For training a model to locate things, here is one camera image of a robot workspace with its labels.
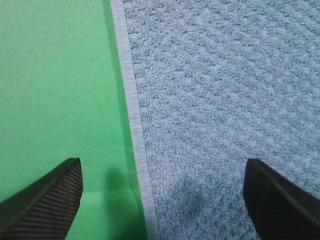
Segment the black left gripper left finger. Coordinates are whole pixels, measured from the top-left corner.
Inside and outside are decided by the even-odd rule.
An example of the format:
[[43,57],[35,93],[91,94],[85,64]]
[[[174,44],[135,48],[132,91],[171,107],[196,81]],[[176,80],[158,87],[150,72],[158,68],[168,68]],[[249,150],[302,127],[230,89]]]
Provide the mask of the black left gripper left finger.
[[83,194],[81,160],[69,158],[0,203],[2,240],[64,240]]

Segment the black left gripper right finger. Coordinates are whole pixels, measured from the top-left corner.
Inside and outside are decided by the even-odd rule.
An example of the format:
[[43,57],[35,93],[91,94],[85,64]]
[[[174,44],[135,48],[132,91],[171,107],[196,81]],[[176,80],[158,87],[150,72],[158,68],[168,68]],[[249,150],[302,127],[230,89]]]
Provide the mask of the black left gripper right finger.
[[260,159],[246,162],[243,198],[260,239],[320,238],[320,200]]

